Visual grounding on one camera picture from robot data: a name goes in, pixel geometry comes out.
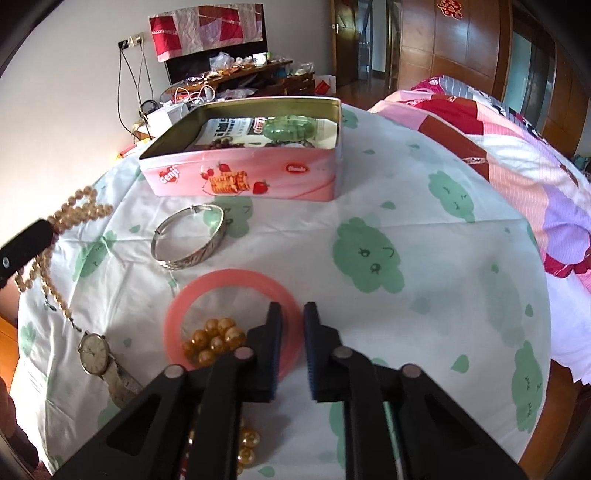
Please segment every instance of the red paper cut decoration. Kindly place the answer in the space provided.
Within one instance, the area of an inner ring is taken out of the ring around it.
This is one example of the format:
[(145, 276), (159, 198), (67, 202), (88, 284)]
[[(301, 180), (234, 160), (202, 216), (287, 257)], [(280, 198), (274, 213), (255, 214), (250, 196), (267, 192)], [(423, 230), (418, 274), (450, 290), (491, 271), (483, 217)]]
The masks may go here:
[(446, 17), (453, 17), (456, 20), (461, 20), (463, 18), (463, 15), (460, 13), (462, 10), (462, 4), (456, 0), (441, 0), (437, 6)]

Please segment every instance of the wooden door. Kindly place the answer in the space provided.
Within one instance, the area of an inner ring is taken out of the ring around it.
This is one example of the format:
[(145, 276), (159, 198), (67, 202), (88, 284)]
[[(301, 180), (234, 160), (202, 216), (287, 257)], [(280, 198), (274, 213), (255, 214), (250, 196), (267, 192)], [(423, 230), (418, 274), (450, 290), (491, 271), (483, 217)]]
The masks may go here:
[(337, 87), (359, 77), (359, 34), (357, 0), (331, 0), (333, 72)]

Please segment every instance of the pink bedspread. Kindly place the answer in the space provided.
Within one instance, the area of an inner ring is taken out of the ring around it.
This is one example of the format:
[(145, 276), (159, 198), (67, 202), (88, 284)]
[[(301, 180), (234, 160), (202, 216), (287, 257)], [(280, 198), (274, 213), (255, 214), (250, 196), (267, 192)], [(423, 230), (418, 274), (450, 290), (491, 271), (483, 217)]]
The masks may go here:
[(529, 220), (546, 272), (575, 272), (591, 289), (591, 187), (560, 153), (464, 98), (400, 91), (370, 111), (427, 135), (474, 168)]
[(531, 225), (547, 273), (552, 358), (591, 382), (591, 187), (543, 139), (485, 103), (399, 91), (373, 113), (419, 131), (456, 154)]

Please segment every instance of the wall outlet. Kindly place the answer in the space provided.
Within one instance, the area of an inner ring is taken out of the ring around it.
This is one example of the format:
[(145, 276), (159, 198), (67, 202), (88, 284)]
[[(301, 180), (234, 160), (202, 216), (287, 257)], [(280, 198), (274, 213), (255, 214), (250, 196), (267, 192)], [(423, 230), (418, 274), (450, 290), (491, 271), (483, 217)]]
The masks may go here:
[(125, 50), (130, 47), (137, 47), (144, 42), (144, 36), (141, 33), (136, 33), (125, 40), (121, 40), (117, 45), (120, 50)]

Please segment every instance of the watch face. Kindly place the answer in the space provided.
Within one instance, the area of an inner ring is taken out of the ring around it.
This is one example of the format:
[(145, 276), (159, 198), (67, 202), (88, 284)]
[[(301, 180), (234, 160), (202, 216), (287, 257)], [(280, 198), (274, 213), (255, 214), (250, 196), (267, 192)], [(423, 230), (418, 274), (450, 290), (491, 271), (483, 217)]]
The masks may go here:
[(86, 335), (80, 344), (82, 367), (91, 375), (102, 375), (109, 364), (109, 346), (103, 337), (96, 333)]

